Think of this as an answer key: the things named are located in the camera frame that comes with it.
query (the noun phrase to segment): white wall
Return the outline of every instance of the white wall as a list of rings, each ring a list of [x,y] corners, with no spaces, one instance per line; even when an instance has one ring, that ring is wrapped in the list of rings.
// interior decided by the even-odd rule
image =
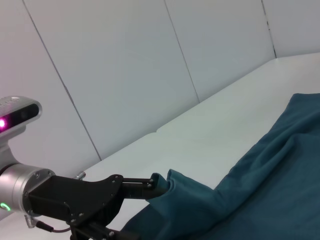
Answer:
[[[263,0],[278,58],[320,52],[319,0]]]
[[[69,177],[99,161],[21,0],[0,1],[0,98],[9,95],[43,107],[41,118],[9,142],[18,161]],[[0,210],[0,219],[6,214]]]
[[[198,104],[163,0],[26,0],[104,159]]]
[[[260,0],[166,0],[201,101],[275,58]]]

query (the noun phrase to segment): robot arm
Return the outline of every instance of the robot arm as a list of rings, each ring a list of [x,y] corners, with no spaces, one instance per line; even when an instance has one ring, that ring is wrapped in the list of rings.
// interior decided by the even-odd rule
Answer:
[[[0,208],[24,213],[27,220],[35,222],[34,217],[40,215],[65,221],[70,225],[72,240],[139,240],[134,233],[115,231],[106,225],[118,214],[124,199],[151,199],[167,190],[156,188],[157,179],[115,174],[87,182],[19,163],[8,141],[23,133],[41,113],[42,106],[35,100],[21,96],[0,99]],[[44,224],[40,228],[52,232],[48,227]]]

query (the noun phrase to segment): panel seam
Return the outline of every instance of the panel seam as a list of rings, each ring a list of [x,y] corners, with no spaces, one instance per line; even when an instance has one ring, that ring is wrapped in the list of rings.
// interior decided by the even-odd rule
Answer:
[[[172,18],[171,18],[170,12],[169,12],[169,8],[167,6],[166,0],[163,0],[163,1],[164,1],[164,5],[165,5],[166,11],[168,13],[168,16],[169,16],[169,19],[170,19],[170,22],[171,22],[171,25],[172,25],[172,28],[173,28],[173,31],[174,31],[174,34],[175,34],[175,38],[176,38],[176,40],[178,42],[178,45],[179,45],[179,48],[180,48],[180,51],[181,51],[181,54],[182,54],[182,57],[183,57],[183,60],[184,60],[184,63],[185,63],[185,67],[186,67],[186,69],[188,71],[188,74],[189,74],[189,77],[190,77],[190,80],[191,80],[191,83],[192,83],[196,98],[197,98],[198,102],[200,103],[199,96],[198,96],[194,81],[192,80],[192,77],[191,77],[191,74],[190,74],[190,71],[189,71],[189,68],[188,68],[188,65],[187,65],[187,61],[186,61],[184,52],[182,51],[182,48],[181,48],[181,45],[180,45],[180,42],[179,42],[179,39],[178,39],[178,35],[177,35],[176,29],[175,29],[175,26],[174,26],[174,22],[172,21]]]
[[[274,57],[277,58],[276,48],[275,48],[274,40],[272,38],[272,34],[271,34],[271,30],[270,30],[270,25],[269,25],[269,21],[268,21],[268,16],[267,16],[264,0],[261,0],[261,4],[262,4],[263,12],[264,12],[264,17],[265,17],[265,20],[266,20],[266,25],[268,27],[271,43],[272,43]]]
[[[28,15],[29,15],[29,18],[30,18],[30,20],[31,20],[31,22],[32,22],[32,24],[33,24],[33,26],[34,26],[34,28],[35,28],[35,31],[37,32],[37,34],[38,34],[38,36],[39,36],[39,38],[40,38],[40,41],[42,42],[42,45],[43,45],[43,47],[44,47],[47,55],[49,56],[49,59],[50,59],[52,65],[53,65],[53,67],[54,67],[54,70],[56,71],[56,73],[57,73],[57,75],[58,75],[58,77],[59,77],[59,79],[60,79],[60,81],[61,81],[61,83],[62,83],[62,85],[63,85],[63,87],[64,87],[64,90],[66,91],[66,93],[67,93],[67,95],[68,95],[68,97],[69,97],[69,99],[70,99],[70,101],[71,101],[71,103],[72,103],[72,105],[73,105],[73,107],[74,107],[74,109],[75,109],[75,111],[76,111],[76,114],[78,115],[78,117],[79,117],[79,119],[80,119],[80,121],[81,121],[81,123],[82,123],[82,125],[83,125],[83,127],[84,127],[84,129],[85,129],[85,131],[86,131],[86,134],[88,135],[88,137],[89,137],[89,139],[90,139],[90,141],[91,141],[91,143],[92,143],[92,145],[93,145],[93,147],[94,147],[94,150],[96,151],[96,154],[98,155],[100,161],[102,161],[102,158],[101,158],[101,156],[100,156],[100,154],[99,154],[99,152],[98,152],[98,149],[96,148],[96,145],[95,145],[93,139],[91,138],[90,133],[89,133],[89,131],[88,131],[88,129],[87,129],[87,127],[86,127],[83,119],[81,118],[81,116],[80,116],[80,114],[79,114],[79,111],[78,111],[78,109],[77,109],[77,107],[76,107],[76,105],[75,105],[75,102],[74,102],[73,98],[71,97],[71,94],[70,94],[67,86],[65,85],[65,83],[64,83],[64,81],[63,81],[63,79],[62,79],[62,77],[61,77],[61,75],[60,75],[60,73],[59,73],[59,71],[58,71],[55,63],[54,63],[54,61],[53,61],[53,59],[52,59],[52,57],[51,57],[51,55],[50,55],[50,53],[49,53],[49,51],[48,51],[48,49],[47,49],[47,46],[45,45],[45,42],[44,42],[44,40],[42,39],[42,37],[41,37],[41,35],[40,35],[40,32],[38,31],[38,28],[37,28],[37,26],[36,26],[36,23],[35,23],[35,21],[33,20],[31,14],[30,14],[30,12],[29,12],[29,9],[28,9],[28,7],[27,7],[27,5],[26,5],[26,3],[25,3],[25,0],[22,0],[22,3],[23,3],[23,5],[24,5],[24,7],[25,7],[25,9],[26,9],[26,11],[27,11],[27,13],[28,13]]]

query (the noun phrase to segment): teal cloth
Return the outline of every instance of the teal cloth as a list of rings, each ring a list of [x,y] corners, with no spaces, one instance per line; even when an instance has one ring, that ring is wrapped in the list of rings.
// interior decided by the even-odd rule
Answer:
[[[123,228],[141,240],[318,240],[320,94],[294,94],[215,189],[174,170],[152,177],[168,192]]]

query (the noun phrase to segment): camera lens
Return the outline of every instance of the camera lens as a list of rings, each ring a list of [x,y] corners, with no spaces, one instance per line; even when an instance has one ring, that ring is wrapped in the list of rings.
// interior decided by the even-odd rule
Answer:
[[[21,112],[21,118],[22,118],[23,120],[26,120],[26,119],[28,118],[28,113],[27,113],[26,111],[22,111],[22,112]]]

